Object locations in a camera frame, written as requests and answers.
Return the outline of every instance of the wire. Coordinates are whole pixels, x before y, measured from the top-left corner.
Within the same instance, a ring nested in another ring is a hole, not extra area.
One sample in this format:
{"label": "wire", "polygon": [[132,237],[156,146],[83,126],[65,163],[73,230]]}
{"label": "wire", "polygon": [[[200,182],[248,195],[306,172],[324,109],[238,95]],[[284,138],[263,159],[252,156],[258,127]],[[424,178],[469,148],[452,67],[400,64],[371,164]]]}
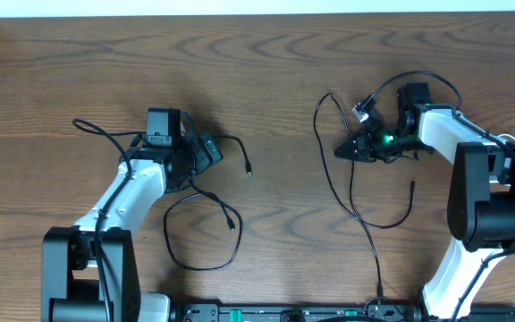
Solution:
{"label": "wire", "polygon": [[[92,128],[94,131],[85,129],[79,125],[79,123],[82,123],[90,128]],[[121,153],[122,158],[124,159],[124,163],[126,164],[127,172],[124,176],[124,179],[122,180],[121,184],[119,184],[118,187],[116,187],[116,190],[113,192],[113,194],[108,198],[105,205],[101,207],[98,210],[98,217],[97,217],[97,224],[95,225],[95,232],[93,235],[94,245],[95,245],[95,258],[97,260],[97,269],[98,269],[98,281],[101,285],[101,290],[104,297],[104,303],[105,303],[105,314],[106,314],[106,321],[112,322],[113,321],[113,315],[111,313],[110,309],[110,295],[108,293],[108,285],[106,281],[106,274],[105,274],[105,268],[103,264],[103,249],[100,246],[101,237],[100,237],[100,231],[102,229],[103,221],[105,220],[106,214],[108,213],[108,209],[110,208],[113,201],[116,199],[116,196],[122,191],[122,188],[126,185],[126,183],[131,179],[132,174],[132,165],[131,161],[129,159],[129,156],[126,154],[122,146],[114,139],[114,135],[140,135],[141,132],[120,132],[120,133],[108,133],[105,130],[101,129],[100,127],[96,126],[95,124],[91,122],[87,122],[85,120],[81,119],[74,119],[72,120],[72,125],[76,127],[77,129],[81,131],[85,131],[87,133],[92,133],[96,135],[102,135],[105,136],[107,139],[109,139],[114,146],[118,149],[118,151]]]}
{"label": "wire", "polygon": [[[168,210],[166,210],[164,218],[163,218],[163,223],[164,223],[163,227],[164,227],[164,232],[165,232],[166,248],[168,249],[168,253],[170,254],[170,258],[172,259],[174,264],[176,264],[178,267],[181,267],[183,269],[192,270],[192,271],[201,272],[201,271],[216,271],[216,270],[224,269],[224,268],[230,266],[230,264],[235,260],[236,255],[238,254],[238,248],[240,247],[240,243],[241,243],[241,233],[243,231],[243,221],[241,220],[240,213],[235,208],[233,208],[232,206],[230,206],[230,205],[226,204],[225,202],[221,201],[214,193],[206,192],[206,191],[203,191],[200,188],[198,188],[194,184],[194,180],[190,176],[188,176],[188,181],[190,183],[190,187],[192,189],[194,189],[197,193],[189,195],[188,197],[186,197],[184,199],[180,199],[180,200],[176,201],[176,203],[171,205],[168,208]],[[218,205],[220,205],[220,207],[222,207],[222,210],[224,211],[224,215],[226,217],[227,224],[228,224],[228,226],[230,227],[230,229],[233,232],[235,232],[236,227],[235,227],[235,224],[234,224],[232,218],[230,217],[230,215],[228,215],[228,212],[227,212],[226,209],[231,210],[238,217],[238,221],[240,223],[240,228],[239,228],[239,231],[238,231],[238,241],[236,241],[236,246],[233,249],[232,257],[230,258],[230,260],[228,260],[228,262],[226,262],[225,264],[223,264],[221,266],[218,266],[218,267],[198,268],[198,267],[191,267],[189,265],[183,264],[182,262],[180,262],[180,260],[178,260],[174,256],[174,253],[172,251],[172,247],[170,246],[170,240],[168,238],[168,230],[166,229],[166,220],[167,220],[168,214],[170,213],[170,211],[172,211],[172,209],[174,209],[176,206],[180,205],[181,203],[183,203],[185,201],[188,201],[190,199],[194,199],[196,197],[200,197],[200,196],[204,196],[204,197],[206,197],[206,198],[216,202]]]}
{"label": "wire", "polygon": [[512,140],[515,140],[515,137],[513,135],[508,134],[508,133],[502,133],[502,134],[498,135],[498,138],[506,138],[506,137],[510,138]]}
{"label": "wire", "polygon": [[178,193],[178,192],[182,192],[182,191],[186,191],[188,189],[192,188],[192,186],[190,186],[189,184],[183,186],[183,187],[180,187],[178,189],[176,189],[175,191],[169,191],[168,188],[166,188],[166,192],[165,193]]}
{"label": "wire", "polygon": [[240,138],[229,134],[212,135],[212,137],[218,139],[230,139],[238,142],[241,148],[241,152],[243,153],[243,158],[246,161],[246,173],[248,174],[248,177],[251,178],[253,176],[253,172],[251,171],[251,163],[248,158],[248,152],[246,152],[246,148],[243,146],[243,142],[240,140]]}
{"label": "wire", "polygon": [[[89,130],[89,129],[86,129],[82,126],[79,125],[79,123],[83,123],[85,124],[86,126],[92,128],[93,130]],[[145,134],[144,131],[125,131],[125,132],[115,132],[115,133],[110,133],[110,132],[107,132],[103,129],[100,129],[98,126],[94,125],[93,123],[89,123],[87,121],[84,121],[84,120],[81,120],[81,119],[74,119],[72,120],[72,125],[74,127],[76,127],[77,129],[81,130],[81,131],[84,131],[86,133],[90,133],[90,134],[95,134],[95,135],[110,135],[110,136],[126,136],[126,135],[141,135],[141,134]]]}
{"label": "wire", "polygon": [[461,93],[458,91],[458,89],[452,85],[449,81],[447,81],[445,78],[441,77],[440,75],[434,73],[434,72],[427,72],[427,71],[410,71],[410,72],[402,72],[398,75],[395,75],[395,76],[392,76],[392,78],[390,78],[389,80],[387,80],[386,82],[383,83],[383,85],[381,85],[380,88],[378,88],[373,94],[371,94],[369,97],[367,97],[365,100],[363,100],[363,104],[362,104],[362,107],[364,107],[364,105],[366,103],[368,103],[369,101],[371,101],[372,99],[374,99],[385,87],[387,87],[387,85],[389,85],[390,83],[392,83],[393,81],[396,81],[398,80],[399,78],[401,77],[405,77],[405,76],[409,76],[409,75],[414,75],[414,74],[421,74],[421,75],[427,75],[427,76],[430,76],[430,77],[433,77],[433,78],[436,78],[437,80],[443,82],[444,84],[446,84],[448,87],[450,87],[454,93],[458,96],[458,104],[456,105],[456,109],[458,110],[460,108],[460,106],[462,105],[462,95]]}
{"label": "wire", "polygon": [[134,139],[132,139],[131,142],[131,148],[135,148],[139,145],[139,143],[142,142],[142,139],[144,139],[144,134],[137,134]]}
{"label": "wire", "polygon": [[385,160],[383,160],[383,162],[385,162],[386,164],[389,165],[400,158],[407,158],[408,160],[417,161],[417,159],[415,159],[414,157],[407,157],[404,155],[400,155],[400,156],[393,157],[393,158],[386,158]]}
{"label": "wire", "polygon": [[342,116],[343,124],[345,125],[345,131],[347,132],[347,135],[350,137],[349,127],[347,126],[347,121],[344,118],[341,106],[339,105],[337,100],[334,98],[332,93],[325,94],[321,98],[321,100],[319,100],[319,103],[317,104],[317,107],[316,107],[316,111],[315,111],[315,113],[313,115],[313,130],[315,132],[315,135],[316,135],[316,138],[317,138],[317,142],[319,143],[319,150],[321,152],[321,161],[323,162],[323,168],[325,170],[325,176],[327,177],[327,181],[329,182],[329,188],[331,189],[331,192],[333,193],[335,199],[337,200],[337,203],[339,203],[341,208],[347,214],[352,216],[355,220],[357,220],[361,224],[361,227],[363,228],[363,230],[365,231],[365,234],[367,235],[369,244],[371,245],[371,249],[373,251],[373,255],[375,256],[376,274],[377,274],[377,292],[376,293],[377,293],[377,296],[382,296],[383,295],[383,284],[381,282],[381,267],[380,267],[380,264],[379,264],[378,255],[376,253],[376,247],[375,247],[375,244],[373,243],[373,238],[371,237],[371,234],[370,234],[369,230],[367,229],[367,226],[370,226],[370,227],[373,227],[373,228],[377,228],[377,229],[389,229],[389,228],[394,228],[394,227],[402,224],[405,221],[405,219],[409,216],[410,211],[412,209],[412,198],[413,198],[413,195],[414,195],[415,181],[413,179],[411,184],[410,184],[409,208],[408,208],[405,216],[400,221],[398,221],[397,223],[394,223],[392,225],[374,225],[374,224],[371,224],[371,223],[368,223],[368,222],[364,221],[361,218],[360,214],[357,212],[357,209],[355,208],[355,205],[353,203],[352,187],[353,187],[353,175],[354,175],[354,172],[355,172],[355,163],[352,162],[351,163],[350,183],[349,183],[349,197],[350,197],[350,206],[351,206],[351,210],[352,211],[348,210],[347,207],[345,207],[345,205],[343,204],[343,202],[339,198],[339,195],[337,194],[337,191],[335,190],[335,188],[333,186],[333,182],[331,180],[331,175],[329,174],[329,170],[327,168],[327,163],[325,161],[325,153],[324,153],[324,150],[323,150],[323,143],[321,142],[321,137],[319,136],[319,133],[317,132],[317,114],[319,113],[319,109],[321,108],[321,105],[323,104],[323,102],[325,101],[325,99],[327,97],[331,97],[333,102],[335,102],[335,104],[337,106],[337,109],[339,110],[340,115]]}

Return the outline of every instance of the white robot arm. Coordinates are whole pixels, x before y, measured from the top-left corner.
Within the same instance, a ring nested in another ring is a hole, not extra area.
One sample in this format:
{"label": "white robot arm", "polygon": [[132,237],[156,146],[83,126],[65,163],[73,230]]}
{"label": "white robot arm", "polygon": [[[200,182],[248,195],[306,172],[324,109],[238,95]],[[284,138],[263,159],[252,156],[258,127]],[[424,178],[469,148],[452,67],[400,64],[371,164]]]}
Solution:
{"label": "white robot arm", "polygon": [[[132,239],[165,192],[179,190],[187,178],[222,159],[209,134],[196,137],[193,130],[184,130],[181,114],[150,108],[146,132],[123,154],[113,183],[97,204],[73,227],[49,230],[43,241],[42,321],[165,322],[177,311],[166,295],[140,293]],[[80,123],[93,129],[84,131],[105,135],[92,123],[73,121],[81,129]],[[235,227],[231,219],[228,225]],[[73,279],[73,269],[87,267],[98,268],[99,285]],[[98,299],[89,301],[92,293]]]}
{"label": "white robot arm", "polygon": [[[453,105],[433,104],[425,82],[400,88],[398,101],[399,121],[389,129],[373,109],[374,95],[356,105],[353,113],[366,127],[334,154],[353,161],[388,162],[407,151],[415,151],[415,158],[418,150],[438,151],[453,164],[447,207],[452,239],[436,274],[423,287],[421,300],[427,316],[466,317],[496,264],[515,252],[515,142],[489,135]],[[492,193],[490,183],[510,190]]]}

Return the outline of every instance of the wood grain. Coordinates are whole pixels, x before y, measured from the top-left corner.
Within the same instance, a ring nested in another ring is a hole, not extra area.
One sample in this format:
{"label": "wood grain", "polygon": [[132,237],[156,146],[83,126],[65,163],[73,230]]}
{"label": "wood grain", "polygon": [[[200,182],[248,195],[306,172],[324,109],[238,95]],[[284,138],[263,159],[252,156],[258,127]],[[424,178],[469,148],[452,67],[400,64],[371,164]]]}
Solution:
{"label": "wood grain", "polygon": [[[313,112],[328,90],[352,106],[413,69],[455,83],[475,123],[515,134],[515,13],[0,20],[0,320],[38,319],[43,235],[71,225],[113,180],[115,149],[71,119],[140,130],[150,106],[187,110],[201,131],[242,137],[254,178],[225,141],[224,160],[197,180],[244,218],[240,253],[223,272],[177,269],[162,215],[183,194],[155,204],[135,241],[144,291],[224,303],[366,301],[375,263],[327,187]],[[454,99],[428,81],[434,100]],[[378,99],[388,123],[396,120],[393,90]],[[329,103],[318,127],[326,151],[345,138]],[[330,153],[327,160],[344,197],[350,165]],[[407,222],[373,231],[387,296],[412,299],[440,263],[451,172],[438,155],[357,166],[354,198],[376,223],[402,216],[410,178],[417,181]],[[192,264],[215,264],[232,250],[235,236],[215,204],[185,204],[170,226],[173,246]],[[515,256],[476,302],[515,304]]]}

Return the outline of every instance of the cable connector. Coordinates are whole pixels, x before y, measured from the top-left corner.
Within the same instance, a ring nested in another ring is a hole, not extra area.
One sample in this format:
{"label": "cable connector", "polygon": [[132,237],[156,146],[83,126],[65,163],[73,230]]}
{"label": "cable connector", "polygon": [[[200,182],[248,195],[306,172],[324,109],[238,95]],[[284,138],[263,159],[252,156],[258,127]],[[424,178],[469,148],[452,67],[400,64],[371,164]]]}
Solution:
{"label": "cable connector", "polygon": [[251,172],[251,163],[250,162],[247,162],[246,163],[246,173],[248,174],[248,178],[251,179],[251,177],[254,175],[252,172]]}
{"label": "cable connector", "polygon": [[376,101],[371,96],[363,99],[361,102],[358,102],[355,107],[353,107],[353,114],[357,116],[359,122],[364,123],[368,120],[368,114],[371,112],[373,107],[375,106]]}
{"label": "cable connector", "polygon": [[228,222],[228,227],[230,227],[230,230],[235,232],[236,224],[233,223],[233,220],[228,216],[228,217],[226,217],[226,221]]}

